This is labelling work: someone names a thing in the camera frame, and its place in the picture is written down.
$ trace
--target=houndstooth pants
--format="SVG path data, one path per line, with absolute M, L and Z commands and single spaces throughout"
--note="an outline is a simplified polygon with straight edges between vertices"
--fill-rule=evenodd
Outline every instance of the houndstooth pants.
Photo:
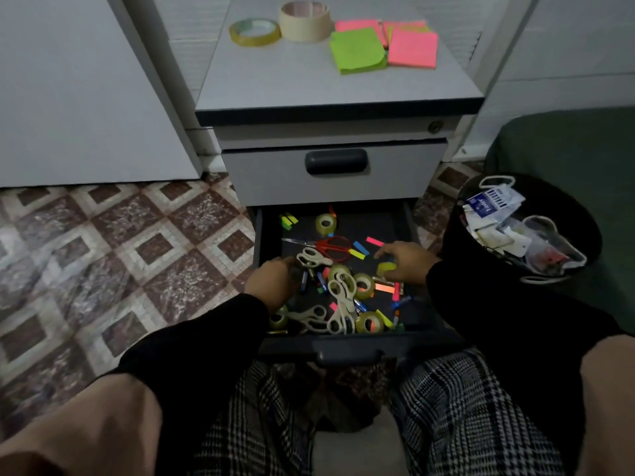
M 558 450 L 515 406 L 476 349 L 400 363 L 392 412 L 412 475 L 562 475 Z M 311 422 L 255 362 L 207 432 L 192 476 L 309 476 Z

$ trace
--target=patterned floor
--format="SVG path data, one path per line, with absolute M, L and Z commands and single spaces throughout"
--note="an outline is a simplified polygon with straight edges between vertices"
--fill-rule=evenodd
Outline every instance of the patterned floor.
M 436 251 L 479 166 L 443 164 L 415 207 Z M 115 367 L 145 334 L 244 287 L 254 231 L 227 174 L 0 191 L 0 440 Z

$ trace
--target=green sticky flag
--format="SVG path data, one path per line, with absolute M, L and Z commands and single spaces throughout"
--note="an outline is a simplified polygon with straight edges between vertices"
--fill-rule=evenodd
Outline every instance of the green sticky flag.
M 386 52 L 372 28 L 335 31 L 329 43 L 340 75 L 386 68 Z

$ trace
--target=green cushion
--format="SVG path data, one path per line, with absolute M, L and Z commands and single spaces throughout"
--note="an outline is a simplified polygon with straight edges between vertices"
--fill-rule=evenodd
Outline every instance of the green cushion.
M 556 290 L 611 313 L 635 333 L 635 108 L 553 111 L 512 120 L 491 146 L 488 173 L 533 175 L 585 206 L 602 256 Z

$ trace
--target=white door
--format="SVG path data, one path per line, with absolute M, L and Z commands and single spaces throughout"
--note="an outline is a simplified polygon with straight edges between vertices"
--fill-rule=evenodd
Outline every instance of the white door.
M 121 1 L 111 2 L 0 0 L 0 186 L 201 175 L 127 13 L 115 16 Z

